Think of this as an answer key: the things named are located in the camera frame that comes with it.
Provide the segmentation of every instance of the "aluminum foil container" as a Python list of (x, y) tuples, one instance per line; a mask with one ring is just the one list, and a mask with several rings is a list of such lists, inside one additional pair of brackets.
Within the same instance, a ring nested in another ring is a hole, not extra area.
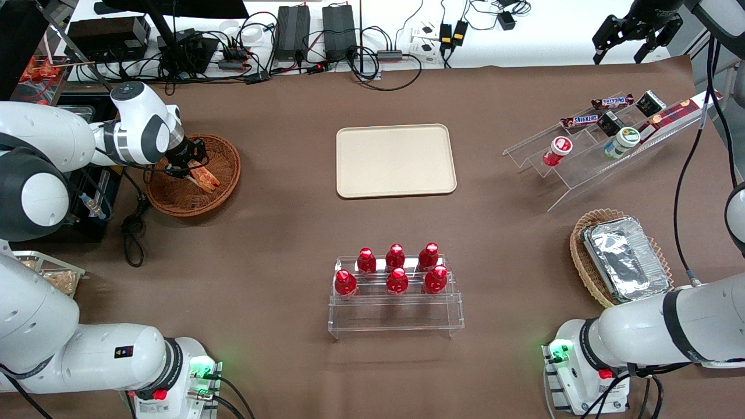
[(641, 300), (672, 289), (665, 268), (633, 217), (589, 226), (582, 231), (587, 251), (618, 302)]

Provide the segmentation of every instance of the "white table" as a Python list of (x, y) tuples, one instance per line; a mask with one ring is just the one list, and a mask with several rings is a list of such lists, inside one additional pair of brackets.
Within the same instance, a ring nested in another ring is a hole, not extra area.
[[(321, 8), (339, 0), (325, 0), (318, 2), (309, 2), (308, 6), (311, 11), (311, 32), (323, 29), (321, 18)], [(359, 1), (352, 0), (354, 9), (355, 25), (360, 26), (359, 18)], [(403, 22), (419, 6), (419, 0), (361, 0), (363, 10), (362, 27), (377, 25), (383, 28), (392, 38), (395, 38), (396, 31), (401, 27)], [(600, 24), (609, 14), (623, 16), (629, 10), (633, 0), (573, 0), (571, 2), (557, 0), (533, 0), (532, 11), (527, 16), (516, 17), (516, 27), (511, 31), (503, 31), (499, 24), (488, 31), (475, 31), (469, 28), (466, 33), (463, 46), (459, 47), (453, 53), (450, 64), (453, 67), (472, 68), (482, 66), (573, 66), (573, 65), (592, 65), (592, 57), (595, 54), (595, 48), (592, 45), (592, 36), (600, 27)], [(98, 19), (104, 17), (121, 17), (121, 16), (138, 16), (140, 13), (123, 12), (112, 13), (99, 16), (93, 11), (95, 0), (80, 0), (72, 14), (71, 22), (84, 19)], [(465, 0), (443, 0), (446, 7), (445, 22), (454, 24), (460, 18), (463, 8), (466, 5)], [(281, 1), (247, 1), (246, 9), (249, 13), (255, 13), (261, 10), (277, 12), (280, 5), (297, 5), (299, 2), (281, 2)], [(494, 8), (486, 1), (476, 1), (475, 6), (479, 10), (492, 10)], [(420, 26), (423, 22), (439, 24), (443, 17), (443, 9), (437, 0), (424, 0), (424, 5), (418, 14), (412, 18), (406, 29), (399, 35), (398, 48), (404, 53), (408, 52), (411, 41), (411, 28)], [(495, 17), (483, 13), (477, 13), (473, 9), (466, 15), (466, 18), (477, 28), (488, 28), (494, 25)], [(170, 16), (166, 16), (166, 21), (171, 24)], [(199, 31), (217, 30), (220, 19), (196, 19), (178, 17), (176, 18), (176, 29), (195, 28)], [(271, 16), (266, 14), (258, 15), (251, 22), (260, 22), (264, 24), (273, 23)], [(150, 46), (146, 57), (151, 57), (157, 53), (156, 38), (159, 35), (158, 30), (152, 24), (148, 17), (148, 23), (152, 27), (150, 33)], [(611, 49), (605, 56), (604, 64), (633, 63), (633, 56), (642, 45), (642, 41), (629, 41)], [(382, 35), (375, 31), (366, 31), (364, 45), (373, 49), (384, 49), (385, 44)], [(57, 49), (58, 54), (62, 54), (64, 45)], [(317, 51), (323, 50), (323, 38), (314, 47)], [(270, 53), (270, 35), (264, 34), (260, 45), (253, 46), (251, 50), (261, 57), (262, 64), (267, 65)], [(670, 57), (666, 48), (658, 48), (650, 53), (644, 62), (662, 60)], [(321, 60), (321, 56), (310, 53), (309, 60)], [(128, 72), (136, 74), (142, 65), (132, 66)], [(156, 61), (145, 64), (143, 75), (155, 75)], [(412, 60), (405, 60), (401, 63), (385, 63), (381, 69), (413, 69), (417, 65)], [(110, 77), (115, 74), (110, 72), (105, 66), (99, 65), (99, 71)], [(442, 63), (425, 64), (425, 68), (442, 68)], [(341, 64), (336, 71), (348, 71), (346, 64)], [(206, 75), (210, 77), (219, 77), (224, 75), (234, 75), (235, 73), (223, 72), (217, 68), (216, 64), (210, 64)], [(70, 81), (76, 81), (77, 76), (72, 72)]]

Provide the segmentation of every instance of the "red drink bottle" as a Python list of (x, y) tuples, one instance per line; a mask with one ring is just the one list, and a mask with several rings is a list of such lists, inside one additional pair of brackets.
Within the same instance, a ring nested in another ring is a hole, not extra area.
[(440, 257), (440, 249), (437, 243), (430, 243), (421, 252), (419, 252), (419, 264), (416, 270), (419, 272), (429, 272), (437, 264), (437, 258)]
[(375, 257), (370, 248), (362, 248), (357, 258), (357, 270), (365, 274), (375, 273)]
[(340, 295), (354, 295), (357, 294), (357, 278), (350, 274), (346, 269), (340, 269), (336, 273), (334, 280), (334, 289)]
[(385, 280), (385, 286), (388, 288), (389, 295), (401, 295), (409, 287), (409, 278), (403, 268), (393, 269)]
[(437, 265), (431, 271), (422, 283), (423, 294), (438, 294), (445, 286), (448, 285), (448, 269), (443, 265)]
[(393, 272), (393, 269), (403, 268), (406, 256), (404, 255), (404, 248), (400, 244), (394, 243), (390, 246), (390, 250), (385, 255), (385, 271)]

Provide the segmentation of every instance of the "clear acrylic riser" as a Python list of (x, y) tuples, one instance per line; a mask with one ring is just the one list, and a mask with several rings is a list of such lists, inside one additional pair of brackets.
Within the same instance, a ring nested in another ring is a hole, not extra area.
[(463, 329), (463, 298), (445, 255), (440, 261), (448, 269), (448, 284), (439, 294), (423, 294), (425, 273), (416, 271), (417, 255), (407, 255), (404, 263), (409, 286), (402, 295), (387, 293), (385, 256), (376, 256), (377, 273), (357, 271), (356, 256), (342, 256), (334, 274), (346, 269), (357, 278), (358, 293), (339, 295), (332, 275), (329, 296), (329, 332), (339, 339), (341, 333), (382, 330), (447, 330), (450, 336)]
[[(623, 92), (619, 92), (611, 97), (617, 98), (625, 95)], [(627, 127), (638, 129), (649, 120), (649, 117), (643, 114), (635, 105), (611, 110)], [(606, 111), (587, 108), (575, 113), (572, 117), (587, 115), (592, 112), (605, 113)], [(608, 176), (626, 168), (632, 163), (651, 158), (660, 150), (661, 146), (659, 144), (664, 139), (699, 120), (700, 117), (697, 116), (687, 124), (672, 131), (663, 133), (662, 135), (652, 136), (643, 145), (627, 151), (620, 159), (612, 159), (605, 154), (604, 148), (611, 141), (611, 138), (597, 124), (590, 125), (582, 130), (568, 130), (561, 124), (556, 124), (525, 141), (513, 145), (505, 150), (502, 155), (509, 155), (519, 168), (532, 166), (541, 177), (547, 177), (552, 172), (557, 174), (566, 187), (566, 193), (548, 208), (548, 211), (551, 211), (559, 204), (589, 191), (608, 178)], [(572, 150), (567, 157), (561, 160), (559, 165), (549, 167), (543, 163), (543, 154), (549, 150), (551, 140), (558, 136), (566, 136), (571, 139)]]

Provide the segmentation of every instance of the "wicker basket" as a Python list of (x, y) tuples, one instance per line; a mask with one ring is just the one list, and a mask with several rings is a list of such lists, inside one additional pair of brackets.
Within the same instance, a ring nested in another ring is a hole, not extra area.
[[(600, 272), (597, 271), (595, 262), (593, 262), (590, 257), (590, 253), (588, 253), (582, 240), (582, 230), (584, 230), (585, 227), (603, 223), (605, 221), (615, 220), (621, 217), (624, 217), (624, 214), (615, 209), (595, 209), (590, 211), (577, 221), (577, 225), (574, 226), (574, 230), (572, 230), (571, 237), (569, 238), (571, 259), (574, 261), (574, 266), (577, 267), (577, 271), (580, 273), (582, 283), (585, 284), (585, 287), (590, 291), (590, 294), (595, 297), (595, 300), (600, 302), (600, 304), (606, 308), (620, 304), (620, 302), (616, 301), (614, 297), (611, 296), (605, 281), (600, 276)], [(659, 261), (662, 263), (662, 267), (668, 274), (670, 283), (672, 283), (673, 277), (670, 274), (670, 267), (668, 266), (665, 257), (662, 256), (662, 251), (657, 243), (654, 242), (654, 239), (649, 236), (647, 239), (649, 239), (652, 249), (654, 249), (657, 254)]]
[[(162, 172), (149, 171), (145, 177), (145, 194), (160, 212), (173, 217), (193, 217), (219, 207), (235, 189), (241, 176), (241, 158), (238, 151), (224, 138), (214, 135), (194, 135), (201, 138), (209, 157), (207, 169), (221, 182), (212, 193), (204, 192), (188, 179), (178, 179)], [(156, 165), (164, 169), (168, 161), (163, 158)]]

